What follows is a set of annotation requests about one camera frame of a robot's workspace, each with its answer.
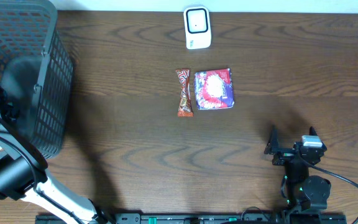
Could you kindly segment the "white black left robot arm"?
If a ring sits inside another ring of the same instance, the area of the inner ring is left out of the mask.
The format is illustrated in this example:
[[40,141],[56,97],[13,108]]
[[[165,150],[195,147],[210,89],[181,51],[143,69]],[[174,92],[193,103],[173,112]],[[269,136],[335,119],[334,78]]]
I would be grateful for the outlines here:
[[0,200],[11,198],[36,204],[65,223],[114,223],[94,203],[60,183],[48,171],[44,156],[10,127],[0,115]]

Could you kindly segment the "red purple noodle packet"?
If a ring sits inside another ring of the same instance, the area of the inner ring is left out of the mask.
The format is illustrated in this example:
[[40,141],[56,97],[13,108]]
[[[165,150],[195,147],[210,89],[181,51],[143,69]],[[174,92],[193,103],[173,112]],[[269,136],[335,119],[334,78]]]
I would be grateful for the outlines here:
[[194,88],[199,110],[221,110],[234,106],[230,68],[196,72]]

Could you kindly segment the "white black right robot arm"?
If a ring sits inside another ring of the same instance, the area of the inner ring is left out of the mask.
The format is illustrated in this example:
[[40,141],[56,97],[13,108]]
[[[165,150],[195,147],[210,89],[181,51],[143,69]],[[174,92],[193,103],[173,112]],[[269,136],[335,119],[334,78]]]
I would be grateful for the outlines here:
[[292,147],[281,147],[278,131],[272,128],[264,153],[273,156],[273,165],[285,169],[281,193],[289,200],[290,208],[299,207],[302,212],[327,209],[331,183],[309,173],[309,168],[321,161],[326,150],[327,147],[312,127],[309,134],[303,135]]

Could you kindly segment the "orange brown snack bar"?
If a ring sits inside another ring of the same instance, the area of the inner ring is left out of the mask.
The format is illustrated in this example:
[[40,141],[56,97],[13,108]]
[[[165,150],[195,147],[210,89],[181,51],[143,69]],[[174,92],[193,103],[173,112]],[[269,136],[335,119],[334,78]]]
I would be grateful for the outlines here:
[[178,117],[193,117],[190,98],[190,70],[187,68],[176,70],[181,85]]

